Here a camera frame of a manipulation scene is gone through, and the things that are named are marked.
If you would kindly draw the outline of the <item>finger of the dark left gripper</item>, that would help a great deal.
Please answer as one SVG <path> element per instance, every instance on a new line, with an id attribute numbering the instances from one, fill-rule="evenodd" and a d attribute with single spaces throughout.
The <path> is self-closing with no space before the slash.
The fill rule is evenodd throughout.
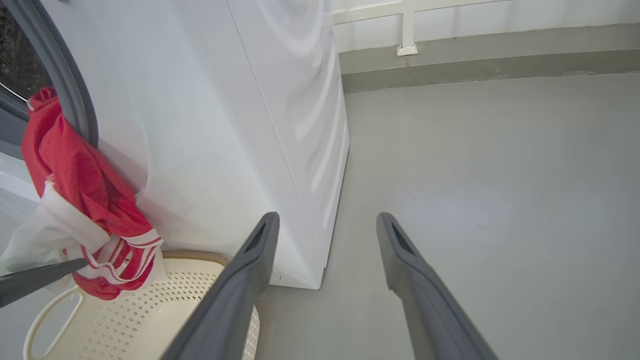
<path id="1" fill-rule="evenodd" d="M 3 275 L 0 278 L 0 307 L 11 305 L 87 264 L 86 259 L 74 259 Z"/>

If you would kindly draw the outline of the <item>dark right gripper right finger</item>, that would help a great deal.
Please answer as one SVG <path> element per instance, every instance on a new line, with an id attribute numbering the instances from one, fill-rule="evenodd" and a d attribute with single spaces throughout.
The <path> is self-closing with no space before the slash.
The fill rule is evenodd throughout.
<path id="1" fill-rule="evenodd" d="M 496 354 L 398 220 L 377 215 L 387 287 L 400 298 L 417 360 L 494 360 Z"/>

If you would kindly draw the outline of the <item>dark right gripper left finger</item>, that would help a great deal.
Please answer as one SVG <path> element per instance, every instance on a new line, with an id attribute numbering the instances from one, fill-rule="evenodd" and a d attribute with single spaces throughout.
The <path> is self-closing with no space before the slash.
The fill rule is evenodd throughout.
<path id="1" fill-rule="evenodd" d="M 213 282 L 163 360 L 240 360 L 256 299 L 270 284 L 281 219 L 267 212 Z"/>

